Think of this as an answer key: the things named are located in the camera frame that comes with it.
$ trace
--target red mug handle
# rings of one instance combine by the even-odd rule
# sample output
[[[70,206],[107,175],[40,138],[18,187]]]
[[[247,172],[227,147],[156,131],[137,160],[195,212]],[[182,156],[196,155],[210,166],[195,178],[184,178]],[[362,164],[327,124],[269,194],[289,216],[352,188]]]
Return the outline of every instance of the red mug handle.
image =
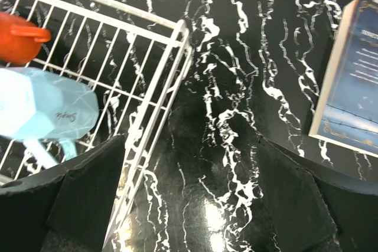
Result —
[[[51,40],[50,31],[39,27],[12,25],[11,34],[19,37],[34,37],[35,42],[48,42]]]

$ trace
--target black marble countertop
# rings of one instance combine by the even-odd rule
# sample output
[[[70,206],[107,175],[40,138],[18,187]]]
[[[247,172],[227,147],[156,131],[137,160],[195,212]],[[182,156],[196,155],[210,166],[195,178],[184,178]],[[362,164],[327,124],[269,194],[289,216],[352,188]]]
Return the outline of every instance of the black marble countertop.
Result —
[[[118,1],[185,19],[196,52],[105,251],[280,251],[254,160],[259,135],[378,182],[377,159],[306,135],[351,0]]]

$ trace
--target orange cup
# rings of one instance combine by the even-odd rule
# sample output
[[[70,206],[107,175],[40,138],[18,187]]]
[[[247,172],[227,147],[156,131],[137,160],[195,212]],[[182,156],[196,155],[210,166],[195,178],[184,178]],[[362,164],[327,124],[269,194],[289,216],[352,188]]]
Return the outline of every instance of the orange cup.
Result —
[[[25,65],[35,59],[51,33],[22,17],[0,12],[0,59]]]

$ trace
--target white wire rack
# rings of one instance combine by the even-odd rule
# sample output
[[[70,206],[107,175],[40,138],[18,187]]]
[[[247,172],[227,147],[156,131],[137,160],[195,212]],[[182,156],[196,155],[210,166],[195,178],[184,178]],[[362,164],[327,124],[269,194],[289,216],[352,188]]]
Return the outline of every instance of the white wire rack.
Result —
[[[0,1],[3,11],[21,15],[53,33],[53,40],[27,66],[86,82],[102,101],[97,125],[77,141],[78,149],[89,150],[112,135],[127,136],[125,179],[120,181],[109,235],[111,227],[122,223],[116,224],[116,220],[130,212],[169,109],[190,68],[189,30],[183,20],[172,22],[115,0]],[[107,14],[86,9],[85,1]],[[134,24],[140,19],[149,22],[147,28]],[[41,169],[29,164],[31,156],[20,147],[13,140],[1,142],[0,182]],[[47,148],[55,156],[60,154],[54,143]],[[6,177],[5,168],[12,167],[17,160],[12,155],[17,152],[21,155],[18,169]]]

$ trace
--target blue book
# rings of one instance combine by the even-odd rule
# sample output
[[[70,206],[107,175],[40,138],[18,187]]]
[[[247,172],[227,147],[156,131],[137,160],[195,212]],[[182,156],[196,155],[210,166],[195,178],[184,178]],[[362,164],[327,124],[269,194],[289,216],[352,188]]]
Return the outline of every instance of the blue book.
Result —
[[[378,157],[378,4],[372,0],[344,8],[309,135]]]

